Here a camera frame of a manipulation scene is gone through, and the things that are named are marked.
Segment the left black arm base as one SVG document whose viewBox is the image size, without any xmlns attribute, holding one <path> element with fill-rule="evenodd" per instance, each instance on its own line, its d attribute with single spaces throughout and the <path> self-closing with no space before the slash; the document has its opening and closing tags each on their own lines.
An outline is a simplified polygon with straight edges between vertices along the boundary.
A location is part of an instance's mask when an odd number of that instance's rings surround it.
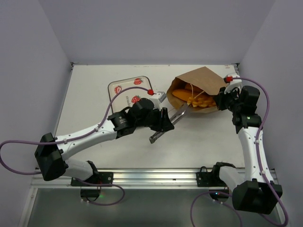
<svg viewBox="0 0 303 227">
<path fill-rule="evenodd" d="M 98 176 L 92 176 L 90 179 L 85 180 L 87 183 L 92 184 L 111 184 L 113 182 L 113 172 L 99 172 Z M 101 188 L 93 187 L 80 182 L 76 178 L 72 178 L 71 186 L 73 187 L 92 187 L 91 189 L 81 189 L 80 197 L 85 201 L 96 201 L 101 196 Z"/>
</svg>

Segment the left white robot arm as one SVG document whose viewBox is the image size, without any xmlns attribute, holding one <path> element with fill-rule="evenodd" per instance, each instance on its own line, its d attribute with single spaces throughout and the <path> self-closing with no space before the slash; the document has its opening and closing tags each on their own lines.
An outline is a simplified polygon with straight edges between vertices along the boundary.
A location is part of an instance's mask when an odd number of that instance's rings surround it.
<svg viewBox="0 0 303 227">
<path fill-rule="evenodd" d="M 174 129 L 166 107 L 158 109 L 154 103 L 142 98 L 133 106 L 106 117 L 101 123 L 81 131 L 54 137 L 45 134 L 35 151 L 35 158 L 45 181 L 61 176 L 82 180 L 92 186 L 101 181 L 92 161 L 72 159 L 75 154 L 102 142 L 116 140 L 134 133 L 137 128 L 147 127 L 155 132 Z"/>
</svg>

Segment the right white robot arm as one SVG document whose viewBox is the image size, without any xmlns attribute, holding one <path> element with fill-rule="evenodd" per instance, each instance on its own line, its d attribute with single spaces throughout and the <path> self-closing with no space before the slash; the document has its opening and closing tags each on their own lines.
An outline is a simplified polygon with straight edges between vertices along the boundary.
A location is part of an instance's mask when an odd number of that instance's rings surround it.
<svg viewBox="0 0 303 227">
<path fill-rule="evenodd" d="M 274 183 L 263 148 L 262 119 L 256 114 L 260 91 L 252 86 L 220 88 L 214 97 L 219 110 L 232 112 L 232 123 L 241 142 L 245 174 L 240 175 L 229 163 L 216 163 L 211 173 L 215 185 L 229 187 L 236 210 L 270 214 L 283 194 Z"/>
</svg>

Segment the brown paper bag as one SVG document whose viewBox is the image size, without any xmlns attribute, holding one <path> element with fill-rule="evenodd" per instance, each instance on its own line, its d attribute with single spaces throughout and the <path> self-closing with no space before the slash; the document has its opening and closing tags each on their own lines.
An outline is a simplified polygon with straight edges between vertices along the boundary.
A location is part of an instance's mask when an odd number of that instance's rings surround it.
<svg viewBox="0 0 303 227">
<path fill-rule="evenodd" d="M 167 90 L 167 98 L 169 103 L 175 108 L 179 109 L 183 104 L 187 104 L 187 101 L 182 101 L 173 96 L 172 92 L 175 89 L 185 89 L 185 85 L 190 83 L 198 88 L 204 90 L 203 93 L 192 92 L 192 97 L 197 98 L 201 96 L 214 96 L 218 95 L 220 88 L 226 87 L 227 84 L 224 82 L 223 78 L 217 75 L 215 72 L 210 70 L 208 67 L 201 67 L 184 74 L 175 77 Z M 193 108 L 189 106 L 194 113 L 207 114 L 218 111 L 217 106 L 209 108 Z"/>
</svg>

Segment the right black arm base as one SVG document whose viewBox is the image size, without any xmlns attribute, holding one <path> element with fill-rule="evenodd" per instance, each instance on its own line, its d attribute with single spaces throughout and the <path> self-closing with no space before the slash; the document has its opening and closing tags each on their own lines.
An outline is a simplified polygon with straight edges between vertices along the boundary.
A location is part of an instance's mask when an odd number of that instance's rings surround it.
<svg viewBox="0 0 303 227">
<path fill-rule="evenodd" d="M 205 187 L 208 188 L 210 193 L 210 197 L 215 201 L 226 202 L 228 200 L 228 196 L 223 195 L 223 193 L 229 194 L 229 187 L 219 178 L 219 165 L 214 165 L 211 169 L 206 166 L 200 167 L 200 170 L 196 172 L 196 184 L 197 187 Z"/>
</svg>

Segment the metal tongs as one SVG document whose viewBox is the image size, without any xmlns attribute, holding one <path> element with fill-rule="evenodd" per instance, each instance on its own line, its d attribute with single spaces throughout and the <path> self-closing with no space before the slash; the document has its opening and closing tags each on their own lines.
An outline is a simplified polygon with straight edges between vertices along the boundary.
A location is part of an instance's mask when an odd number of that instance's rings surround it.
<svg viewBox="0 0 303 227">
<path fill-rule="evenodd" d="M 189 106 L 183 104 L 170 118 L 172 125 L 176 125 L 187 113 L 189 112 Z M 160 138 L 165 132 L 156 132 L 149 137 L 149 141 L 153 144 L 158 138 Z"/>
</svg>

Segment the braided fake bread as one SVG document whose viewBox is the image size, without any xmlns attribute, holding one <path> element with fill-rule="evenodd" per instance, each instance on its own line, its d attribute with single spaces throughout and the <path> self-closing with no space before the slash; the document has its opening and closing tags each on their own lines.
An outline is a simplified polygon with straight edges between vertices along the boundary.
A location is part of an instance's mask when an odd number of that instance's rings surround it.
<svg viewBox="0 0 303 227">
<path fill-rule="evenodd" d="M 216 106 L 216 103 L 211 96 L 201 96 L 197 98 L 190 97 L 187 101 L 187 105 L 192 106 L 193 108 L 209 108 Z"/>
</svg>

